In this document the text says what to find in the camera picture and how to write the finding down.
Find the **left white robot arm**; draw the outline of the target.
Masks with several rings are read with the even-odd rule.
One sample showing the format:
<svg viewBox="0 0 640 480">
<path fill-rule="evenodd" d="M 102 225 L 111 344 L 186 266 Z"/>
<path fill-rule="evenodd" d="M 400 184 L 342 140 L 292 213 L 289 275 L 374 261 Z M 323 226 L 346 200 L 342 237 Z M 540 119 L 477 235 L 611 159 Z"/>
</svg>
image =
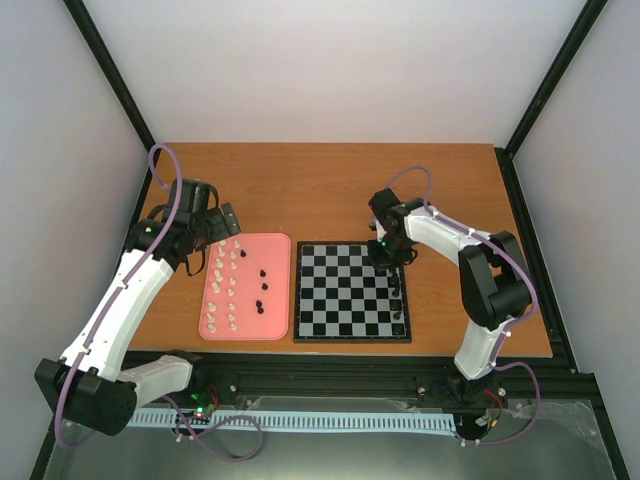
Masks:
<svg viewBox="0 0 640 480">
<path fill-rule="evenodd" d="M 114 436 L 140 407 L 176 393 L 201 400 L 208 378 L 195 354 L 172 350 L 150 363 L 123 369 L 123 360 L 154 298 L 194 253 L 239 234 L 228 203 L 214 186 L 175 180 L 167 203 L 136 223 L 127 236 L 116 274 L 91 318 L 57 360 L 43 359 L 35 381 L 54 414 L 54 429 L 75 422 Z"/>
</svg>

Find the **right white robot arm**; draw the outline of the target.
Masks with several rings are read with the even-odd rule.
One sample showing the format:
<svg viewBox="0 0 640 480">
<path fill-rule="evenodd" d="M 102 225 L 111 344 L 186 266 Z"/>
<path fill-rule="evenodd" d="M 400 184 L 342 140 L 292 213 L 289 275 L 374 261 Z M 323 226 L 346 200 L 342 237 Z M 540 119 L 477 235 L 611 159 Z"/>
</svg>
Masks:
<svg viewBox="0 0 640 480">
<path fill-rule="evenodd" d="M 413 263 L 417 244 L 458 267 L 469 321 L 454 355 L 455 371 L 446 375 L 446 390 L 454 403 L 470 403 L 487 384 L 512 325 L 537 307 L 517 239 L 507 231 L 475 230 L 420 198 L 402 202 L 389 188 L 376 192 L 368 205 L 376 238 L 367 247 L 376 270 L 394 271 Z"/>
</svg>

